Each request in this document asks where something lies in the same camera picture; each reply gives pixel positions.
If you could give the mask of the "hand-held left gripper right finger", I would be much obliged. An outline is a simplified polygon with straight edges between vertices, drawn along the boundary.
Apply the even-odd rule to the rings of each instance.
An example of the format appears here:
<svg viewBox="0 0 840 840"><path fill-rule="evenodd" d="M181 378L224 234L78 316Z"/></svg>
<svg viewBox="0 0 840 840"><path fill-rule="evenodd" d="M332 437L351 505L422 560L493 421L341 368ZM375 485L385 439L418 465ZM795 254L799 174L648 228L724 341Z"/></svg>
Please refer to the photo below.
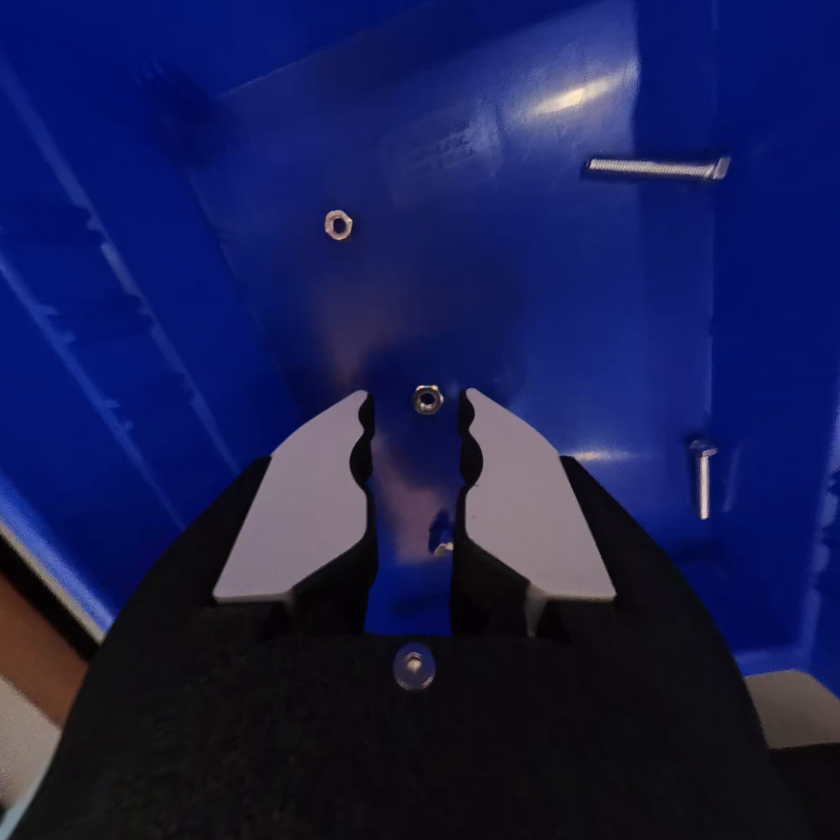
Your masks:
<svg viewBox="0 0 840 840"><path fill-rule="evenodd" d="M616 588L558 450L474 387L461 441L453 620L539 621L554 604L613 606Z"/></svg>

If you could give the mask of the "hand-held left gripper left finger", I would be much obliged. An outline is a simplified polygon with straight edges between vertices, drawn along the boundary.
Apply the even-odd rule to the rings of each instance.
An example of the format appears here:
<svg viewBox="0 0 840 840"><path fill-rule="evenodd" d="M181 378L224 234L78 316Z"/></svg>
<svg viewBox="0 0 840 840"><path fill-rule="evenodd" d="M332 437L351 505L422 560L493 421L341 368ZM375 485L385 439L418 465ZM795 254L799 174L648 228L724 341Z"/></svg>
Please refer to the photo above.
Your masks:
<svg viewBox="0 0 840 840"><path fill-rule="evenodd" d="M373 395L356 391L287 437L269 464L214 587L217 604L282 604L292 615L329 604L365 619L378 572L368 487Z"/></svg>

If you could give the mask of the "blue plastic bin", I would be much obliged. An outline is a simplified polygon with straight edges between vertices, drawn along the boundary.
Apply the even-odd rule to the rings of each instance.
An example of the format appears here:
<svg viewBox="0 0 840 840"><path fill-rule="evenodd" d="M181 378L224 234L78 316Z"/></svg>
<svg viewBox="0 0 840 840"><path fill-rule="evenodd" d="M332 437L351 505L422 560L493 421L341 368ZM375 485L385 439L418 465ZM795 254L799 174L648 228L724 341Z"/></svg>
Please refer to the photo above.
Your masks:
<svg viewBox="0 0 840 840"><path fill-rule="evenodd" d="M2 2L2 514L96 628L365 390L368 626L446 633L470 387L838 691L838 2Z"/></svg>

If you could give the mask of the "silver bolt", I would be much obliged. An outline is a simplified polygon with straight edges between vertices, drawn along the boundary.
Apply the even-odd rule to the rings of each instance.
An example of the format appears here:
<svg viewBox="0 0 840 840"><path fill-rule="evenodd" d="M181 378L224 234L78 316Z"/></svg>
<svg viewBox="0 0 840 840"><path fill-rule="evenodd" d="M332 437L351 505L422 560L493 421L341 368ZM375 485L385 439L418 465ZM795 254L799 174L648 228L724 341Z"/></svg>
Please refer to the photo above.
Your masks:
<svg viewBox="0 0 840 840"><path fill-rule="evenodd" d="M582 177L620 181L720 183L732 157L724 154L709 161L672 161L593 156L581 167Z"/></svg>
<svg viewBox="0 0 840 840"><path fill-rule="evenodd" d="M688 454L696 514L699 520L707 521L711 515L711 460L718 454L718 447L707 437L693 437L688 442Z"/></svg>

